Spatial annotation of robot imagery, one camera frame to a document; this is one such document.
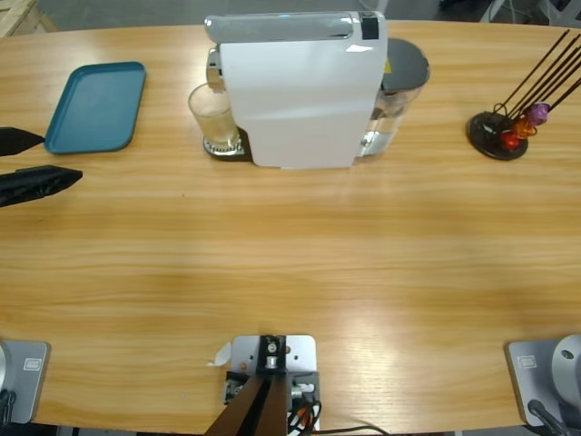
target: floor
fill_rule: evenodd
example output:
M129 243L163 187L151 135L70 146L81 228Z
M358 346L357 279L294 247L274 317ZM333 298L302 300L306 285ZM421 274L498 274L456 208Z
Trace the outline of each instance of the floor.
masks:
M394 20L479 21L489 0L464 0L445 11L439 0L389 0L386 16ZM537 0L514 0L516 20L528 19ZM377 0L40 0L61 30L139 25L198 25L206 15L272 12L361 10L375 8ZM510 22L503 8L495 21Z

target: black base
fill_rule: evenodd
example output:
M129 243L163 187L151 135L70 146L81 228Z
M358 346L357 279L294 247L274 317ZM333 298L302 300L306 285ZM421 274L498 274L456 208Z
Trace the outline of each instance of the black base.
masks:
M500 133L509 130L512 123L503 114L483 112L468 121L466 133L470 143L482 154L500 161L512 161L526 153L528 148L528 139L521 139L514 150L503 146Z

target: metal bracket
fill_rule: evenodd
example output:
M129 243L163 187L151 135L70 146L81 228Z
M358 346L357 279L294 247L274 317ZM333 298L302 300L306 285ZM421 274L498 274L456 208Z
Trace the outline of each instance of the metal bracket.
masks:
M265 343L261 343L261 338L265 336L238 336L232 342L231 370L226 375L224 404L230 404L252 376L264 373L264 369L259 364L259 356L264 357L265 353ZM317 345L314 338L308 335L290 335L280 338L282 338L281 343L284 344L284 354L283 356L277 354L276 360L271 361L270 366L284 361L287 411L290 411L305 400L318 401L320 399ZM277 352L280 350L275 351L272 348L271 357L274 357ZM317 422L315 428L318 430L319 427Z
M10 422L24 424L36 415L49 353L45 342L0 342L0 391L15 395Z

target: orange capsule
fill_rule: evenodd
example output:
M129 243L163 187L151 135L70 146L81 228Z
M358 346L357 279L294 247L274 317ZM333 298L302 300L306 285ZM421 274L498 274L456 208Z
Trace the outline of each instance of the orange capsule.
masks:
M528 122L526 118L521 118L512 126L513 132L517 134L518 139L527 139L536 133L535 126Z

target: gray device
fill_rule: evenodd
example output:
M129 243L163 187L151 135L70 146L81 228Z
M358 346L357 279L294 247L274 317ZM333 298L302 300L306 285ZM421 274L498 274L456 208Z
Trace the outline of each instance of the gray device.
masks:
M581 422L581 335L512 342L506 352L523 421L544 425L530 410L532 401L540 401L556 420L576 428Z
M10 422L24 424L36 415L49 354L45 342L0 341L0 391L15 396Z

